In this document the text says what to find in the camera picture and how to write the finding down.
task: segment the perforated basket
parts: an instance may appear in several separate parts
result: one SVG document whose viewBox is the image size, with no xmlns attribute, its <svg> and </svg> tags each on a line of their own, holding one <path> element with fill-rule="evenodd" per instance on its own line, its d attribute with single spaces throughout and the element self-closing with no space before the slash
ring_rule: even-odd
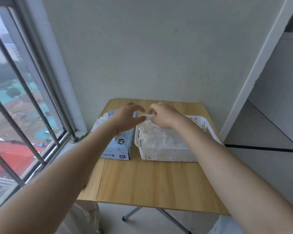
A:
<svg viewBox="0 0 293 234">
<path fill-rule="evenodd" d="M 154 115 L 145 115 L 147 120 L 150 120 Z M 201 116 L 186 116 L 194 121 L 205 132 L 209 133 L 214 140 L 221 144 L 219 138 L 216 136 L 213 128 L 205 117 Z M 136 126 L 135 145 L 140 150 L 141 158 L 144 160 L 155 161 L 172 161 L 172 162 L 197 162 L 195 155 L 189 148 L 148 148 L 141 146 L 139 139 L 139 125 Z"/>
</svg>

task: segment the tabletop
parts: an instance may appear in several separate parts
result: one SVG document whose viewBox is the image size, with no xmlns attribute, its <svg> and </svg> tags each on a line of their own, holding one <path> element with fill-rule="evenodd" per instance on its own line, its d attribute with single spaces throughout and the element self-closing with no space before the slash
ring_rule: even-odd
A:
<svg viewBox="0 0 293 234">
<path fill-rule="evenodd" d="M 128 102 L 140 104 L 147 111 L 152 103 L 159 101 L 114 98 L 101 115 Z M 219 136 L 202 104 L 161 102 L 184 115 L 205 117 Z M 78 200 L 229 214 L 198 163 L 142 160 L 134 144 L 129 161 L 100 158 Z"/>
</svg>

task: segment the table leg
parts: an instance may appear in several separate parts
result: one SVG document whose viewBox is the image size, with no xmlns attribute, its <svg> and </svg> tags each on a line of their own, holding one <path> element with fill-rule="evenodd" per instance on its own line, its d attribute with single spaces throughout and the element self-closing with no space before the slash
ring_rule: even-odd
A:
<svg viewBox="0 0 293 234">
<path fill-rule="evenodd" d="M 135 214 L 138 210 L 140 210 L 142 207 L 137 207 L 134 210 L 132 210 L 129 214 L 123 216 L 123 221 L 126 221 L 130 216 L 132 216 L 133 214 Z"/>
<path fill-rule="evenodd" d="M 174 219 L 168 212 L 166 212 L 164 209 L 157 208 L 157 211 L 163 214 L 169 221 L 171 221 L 173 224 L 175 224 L 177 227 L 179 227 L 184 233 L 191 234 L 191 232 L 185 228 L 180 222 L 178 222 L 176 219 Z"/>
</svg>

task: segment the window frame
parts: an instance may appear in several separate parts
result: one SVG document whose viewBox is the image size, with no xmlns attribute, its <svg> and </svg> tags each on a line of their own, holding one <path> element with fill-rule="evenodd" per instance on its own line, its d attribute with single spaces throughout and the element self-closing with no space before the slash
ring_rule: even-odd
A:
<svg viewBox="0 0 293 234">
<path fill-rule="evenodd" d="M 53 140 L 46 150 L 41 153 L 44 162 L 33 162 L 26 172 L 19 176 L 26 184 L 55 158 L 67 141 L 76 143 L 78 137 L 74 133 L 76 128 L 57 85 L 39 36 L 35 31 L 25 2 L 23 0 L 0 0 L 0 16 L 8 32 L 13 33 L 11 38 L 35 80 L 47 107 L 52 114 L 58 115 L 57 119 L 54 117 L 57 125 L 63 125 L 64 130 L 60 137 L 57 140 Z M 15 179 L 13 181 L 15 181 L 15 185 L 7 189 L 0 198 L 0 206 L 21 187 L 19 182 Z"/>
</svg>

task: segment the cardboard box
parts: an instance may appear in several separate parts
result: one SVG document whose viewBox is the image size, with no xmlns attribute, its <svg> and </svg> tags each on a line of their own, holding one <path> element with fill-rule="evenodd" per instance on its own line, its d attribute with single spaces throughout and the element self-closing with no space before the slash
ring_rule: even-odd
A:
<svg viewBox="0 0 293 234">
<path fill-rule="evenodd" d="M 113 115 L 114 110 L 110 110 L 109 115 Z M 102 153 L 103 158 L 112 158 L 120 160 L 129 160 L 133 137 L 135 134 L 135 128 L 122 132 L 115 136 L 109 143 L 107 148 Z"/>
</svg>

